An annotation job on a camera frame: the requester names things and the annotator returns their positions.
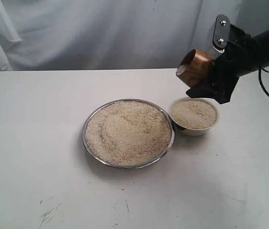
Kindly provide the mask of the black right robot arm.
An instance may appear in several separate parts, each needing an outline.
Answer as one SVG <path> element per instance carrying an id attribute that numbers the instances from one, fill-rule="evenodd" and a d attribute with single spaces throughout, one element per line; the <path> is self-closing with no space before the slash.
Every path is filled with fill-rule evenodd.
<path id="1" fill-rule="evenodd" d="M 190 98 L 210 98 L 228 103 L 239 77 L 269 66 L 269 30 L 256 36 L 245 33 L 227 19 L 215 22 L 210 50 L 191 50 L 182 60 L 179 75 Z"/>

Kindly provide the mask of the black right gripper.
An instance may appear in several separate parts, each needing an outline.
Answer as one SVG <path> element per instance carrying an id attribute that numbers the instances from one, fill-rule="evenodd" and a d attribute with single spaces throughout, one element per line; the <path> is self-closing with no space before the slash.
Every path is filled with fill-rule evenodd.
<path id="1" fill-rule="evenodd" d="M 230 25 L 224 53 L 213 61 L 209 82 L 203 81 L 186 91 L 190 98 L 209 98 L 219 104 L 230 102 L 239 77 L 255 71 L 261 61 L 260 44 L 242 29 Z"/>

